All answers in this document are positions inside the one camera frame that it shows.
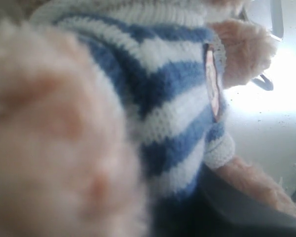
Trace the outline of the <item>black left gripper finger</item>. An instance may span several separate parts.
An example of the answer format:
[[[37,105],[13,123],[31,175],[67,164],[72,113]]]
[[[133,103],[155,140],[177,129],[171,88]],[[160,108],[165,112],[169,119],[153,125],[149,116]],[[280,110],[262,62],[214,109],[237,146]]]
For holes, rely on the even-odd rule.
[[[296,218],[233,188],[200,166],[191,237],[296,237]]]

